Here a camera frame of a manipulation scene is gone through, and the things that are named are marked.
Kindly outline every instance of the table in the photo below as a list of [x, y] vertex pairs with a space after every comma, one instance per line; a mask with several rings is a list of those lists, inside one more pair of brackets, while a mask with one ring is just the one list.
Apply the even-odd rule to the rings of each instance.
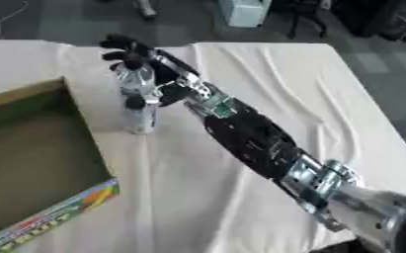
[[[406, 194], [406, 144], [329, 45], [195, 43], [167, 50], [271, 118], [319, 160], [339, 159], [369, 187]], [[354, 238], [316, 223], [223, 150], [180, 104], [160, 111], [153, 134], [128, 134], [100, 52], [0, 42], [0, 90], [65, 76], [122, 185], [117, 198], [17, 252], [306, 253]]]

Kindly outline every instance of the chair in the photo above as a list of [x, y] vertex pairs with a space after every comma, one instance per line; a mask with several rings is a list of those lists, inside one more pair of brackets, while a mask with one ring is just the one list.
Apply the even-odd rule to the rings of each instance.
[[290, 31], [287, 34], [289, 39], [296, 37], [296, 30], [299, 24], [300, 18], [305, 18], [313, 22], [318, 28], [319, 37], [324, 38], [327, 36], [327, 26], [317, 16], [317, 11], [320, 7], [320, 0], [291, 0], [288, 4], [288, 10], [292, 14], [292, 23]]
[[401, 0], [336, 0], [332, 11], [355, 36], [369, 38], [379, 33]]

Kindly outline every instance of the plastic bottle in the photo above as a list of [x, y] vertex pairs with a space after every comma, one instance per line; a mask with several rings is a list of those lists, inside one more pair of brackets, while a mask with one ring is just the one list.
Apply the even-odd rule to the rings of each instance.
[[123, 96], [127, 130], [147, 134], [154, 130], [159, 97], [155, 89], [155, 72], [148, 63], [125, 61], [115, 69]]

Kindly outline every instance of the cardboard box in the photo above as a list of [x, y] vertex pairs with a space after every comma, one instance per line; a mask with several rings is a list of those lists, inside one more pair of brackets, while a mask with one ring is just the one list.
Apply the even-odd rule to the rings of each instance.
[[0, 94], [0, 252], [119, 191], [63, 80]]

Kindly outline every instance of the robotic arm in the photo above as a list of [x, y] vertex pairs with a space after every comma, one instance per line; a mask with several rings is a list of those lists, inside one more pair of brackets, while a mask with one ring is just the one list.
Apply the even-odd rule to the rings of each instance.
[[164, 50], [122, 36], [109, 36], [101, 46], [122, 50], [105, 54], [105, 60], [149, 62], [162, 106], [184, 101], [225, 149], [328, 229], [349, 229], [379, 252], [406, 253], [406, 196], [361, 187], [361, 179], [336, 160], [319, 163], [266, 116], [203, 82], [191, 66]]

